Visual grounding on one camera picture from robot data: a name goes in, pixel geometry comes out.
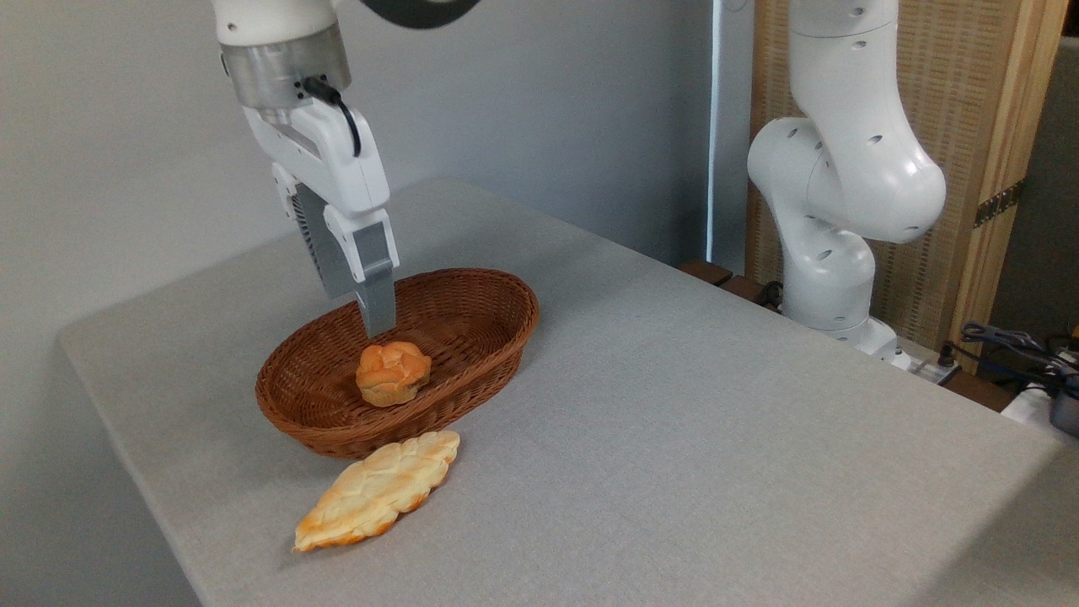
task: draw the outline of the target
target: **woven screen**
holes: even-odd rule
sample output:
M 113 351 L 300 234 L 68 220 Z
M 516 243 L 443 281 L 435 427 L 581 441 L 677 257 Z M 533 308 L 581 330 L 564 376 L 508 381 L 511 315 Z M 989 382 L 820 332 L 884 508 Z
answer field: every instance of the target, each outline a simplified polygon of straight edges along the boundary
M 873 316 L 927 347 L 939 347 L 955 306 L 979 201 L 1016 0 L 903 0 L 899 27 L 899 89 L 926 151 L 947 180 L 940 220 L 904 245 L 871 242 L 877 260 Z M 791 98 L 787 69 L 787 1 L 759 0 L 752 129 L 784 115 L 802 115 Z M 775 223 L 750 191 L 747 274 L 781 279 Z

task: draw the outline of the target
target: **wicker basket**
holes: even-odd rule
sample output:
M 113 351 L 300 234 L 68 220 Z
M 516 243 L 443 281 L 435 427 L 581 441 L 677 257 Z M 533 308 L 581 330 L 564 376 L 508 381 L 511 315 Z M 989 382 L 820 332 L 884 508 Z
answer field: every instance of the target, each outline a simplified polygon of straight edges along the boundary
M 288 337 L 259 372 L 259 408 L 313 452 L 359 459 L 440 430 L 496 395 L 517 372 L 540 319 L 535 293 L 497 270 L 450 268 L 399 280 L 397 327 L 370 341 L 355 302 Z M 378 409 L 355 384 L 371 344 L 412 342 L 432 358 L 431 383 L 404 405 Z

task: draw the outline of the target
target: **table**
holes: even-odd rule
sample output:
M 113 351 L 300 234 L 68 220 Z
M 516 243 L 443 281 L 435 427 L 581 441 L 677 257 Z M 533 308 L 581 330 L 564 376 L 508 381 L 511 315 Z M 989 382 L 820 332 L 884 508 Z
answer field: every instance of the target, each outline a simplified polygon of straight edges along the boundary
M 391 213 L 401 275 L 510 271 L 543 318 L 446 485 L 358 546 L 290 553 L 346 463 L 252 395 L 343 302 L 298 235 L 62 333 L 205 605 L 1079 604 L 1075 450 L 474 187 Z

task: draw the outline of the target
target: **bread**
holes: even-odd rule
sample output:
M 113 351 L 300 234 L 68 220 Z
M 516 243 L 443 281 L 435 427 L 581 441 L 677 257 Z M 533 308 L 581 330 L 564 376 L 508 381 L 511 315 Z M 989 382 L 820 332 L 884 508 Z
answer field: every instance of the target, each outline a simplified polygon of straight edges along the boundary
M 415 399 L 431 378 L 431 357 L 414 344 L 391 342 L 368 346 L 359 356 L 356 386 L 364 400 L 377 408 L 400 405 Z
M 399 513 L 419 508 L 442 484 L 460 444 L 461 437 L 451 430 L 427 432 L 384 445 L 345 468 L 297 525 L 292 552 L 382 535 Z

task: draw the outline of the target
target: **hinge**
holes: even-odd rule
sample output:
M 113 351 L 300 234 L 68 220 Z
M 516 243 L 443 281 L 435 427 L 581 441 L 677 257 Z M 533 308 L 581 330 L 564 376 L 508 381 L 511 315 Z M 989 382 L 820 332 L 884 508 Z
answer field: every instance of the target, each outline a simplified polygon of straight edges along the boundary
M 1020 194 L 1023 193 L 1023 183 L 1025 182 L 1026 177 L 982 204 L 979 204 L 978 213 L 974 215 L 974 226 L 982 226 L 986 221 L 1019 204 Z

